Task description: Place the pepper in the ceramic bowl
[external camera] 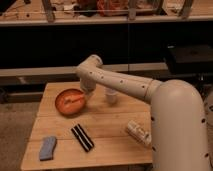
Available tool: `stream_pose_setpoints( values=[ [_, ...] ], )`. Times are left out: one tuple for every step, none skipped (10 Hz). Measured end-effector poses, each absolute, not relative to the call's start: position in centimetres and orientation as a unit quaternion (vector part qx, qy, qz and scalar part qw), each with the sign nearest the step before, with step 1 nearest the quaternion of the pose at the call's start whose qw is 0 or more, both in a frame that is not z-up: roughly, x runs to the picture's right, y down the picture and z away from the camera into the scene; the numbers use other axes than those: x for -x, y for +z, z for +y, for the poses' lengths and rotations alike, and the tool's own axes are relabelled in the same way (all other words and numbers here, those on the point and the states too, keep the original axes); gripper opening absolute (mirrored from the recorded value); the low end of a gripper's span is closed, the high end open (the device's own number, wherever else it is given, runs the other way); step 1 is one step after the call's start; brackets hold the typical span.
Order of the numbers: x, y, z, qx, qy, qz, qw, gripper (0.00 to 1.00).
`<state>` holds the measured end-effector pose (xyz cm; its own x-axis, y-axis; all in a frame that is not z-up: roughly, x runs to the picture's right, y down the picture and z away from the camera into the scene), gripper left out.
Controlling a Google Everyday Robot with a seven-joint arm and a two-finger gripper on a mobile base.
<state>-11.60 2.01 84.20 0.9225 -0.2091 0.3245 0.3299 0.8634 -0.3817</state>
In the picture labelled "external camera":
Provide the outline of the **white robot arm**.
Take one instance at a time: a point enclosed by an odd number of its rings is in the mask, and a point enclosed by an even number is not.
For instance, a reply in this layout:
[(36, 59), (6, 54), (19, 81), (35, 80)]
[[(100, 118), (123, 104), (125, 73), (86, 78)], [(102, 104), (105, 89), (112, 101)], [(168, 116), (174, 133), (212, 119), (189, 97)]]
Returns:
[(186, 81), (165, 82), (102, 68), (91, 55), (76, 67), (84, 92), (98, 84), (150, 105), (153, 171), (213, 171), (204, 102)]

